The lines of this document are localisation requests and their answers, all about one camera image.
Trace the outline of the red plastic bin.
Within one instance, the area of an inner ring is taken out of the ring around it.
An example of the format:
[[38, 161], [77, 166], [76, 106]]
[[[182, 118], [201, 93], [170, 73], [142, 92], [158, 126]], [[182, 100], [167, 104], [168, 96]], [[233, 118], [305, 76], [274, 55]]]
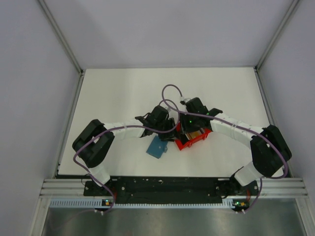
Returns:
[[[180, 124], [178, 124], [177, 127], [176, 127], [176, 130], [177, 130], [177, 133], [178, 133], [178, 136], [179, 136], [179, 137], [178, 137], [178, 139], [176, 139], [176, 140], [174, 141], [179, 150], [183, 150], [183, 149], [185, 149], [185, 148], [190, 148], [190, 147], [193, 146], [195, 143], [197, 143], [196, 141], [189, 141], [185, 135], [181, 134], [180, 128], [181, 128], [181, 127], [180, 127]], [[208, 135], [212, 132], [211, 130], [206, 129], [206, 128], [205, 128], [205, 129], [201, 128], [200, 130], [202, 130], [204, 133], [206, 133], [206, 134], [207, 134], [207, 137], [208, 137]]]

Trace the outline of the blue leather card holder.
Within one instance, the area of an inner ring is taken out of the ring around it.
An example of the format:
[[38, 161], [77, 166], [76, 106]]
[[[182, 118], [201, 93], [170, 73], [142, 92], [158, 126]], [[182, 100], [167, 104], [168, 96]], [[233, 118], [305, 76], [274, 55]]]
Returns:
[[146, 153], [156, 159], [160, 159], [167, 152], [167, 145], [168, 141], [162, 141], [158, 136], [155, 136]]

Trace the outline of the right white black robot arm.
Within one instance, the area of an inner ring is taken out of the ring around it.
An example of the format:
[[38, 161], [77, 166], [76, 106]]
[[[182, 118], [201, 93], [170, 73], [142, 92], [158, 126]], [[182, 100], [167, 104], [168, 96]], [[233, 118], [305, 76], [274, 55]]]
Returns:
[[237, 195], [247, 190], [248, 184], [261, 177], [273, 178], [292, 153], [280, 130], [274, 126], [259, 127], [234, 119], [217, 108], [207, 109], [200, 98], [181, 98], [186, 111], [180, 114], [183, 132], [208, 129], [226, 135], [251, 150], [252, 161], [237, 170], [229, 183], [230, 190]]

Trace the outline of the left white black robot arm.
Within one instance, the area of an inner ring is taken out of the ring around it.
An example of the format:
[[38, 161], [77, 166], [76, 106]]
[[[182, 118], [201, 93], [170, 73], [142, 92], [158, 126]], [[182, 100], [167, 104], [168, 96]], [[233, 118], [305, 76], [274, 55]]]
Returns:
[[143, 138], [153, 133], [157, 133], [163, 141], [170, 141], [176, 137], [176, 126], [177, 122], [169, 116], [169, 110], [157, 105], [144, 116], [127, 122], [102, 123], [93, 119], [75, 139], [72, 148], [92, 175], [95, 190], [106, 195], [111, 191], [112, 184], [103, 163], [114, 141]]

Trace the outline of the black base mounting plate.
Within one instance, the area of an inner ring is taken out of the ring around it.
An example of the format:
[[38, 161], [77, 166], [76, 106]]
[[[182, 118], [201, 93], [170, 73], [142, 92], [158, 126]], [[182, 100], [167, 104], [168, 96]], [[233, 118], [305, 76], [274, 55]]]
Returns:
[[86, 181], [84, 196], [111, 197], [116, 203], [194, 204], [220, 203], [230, 196], [242, 198], [258, 193], [256, 181], [242, 187], [232, 178], [113, 176], [105, 187]]

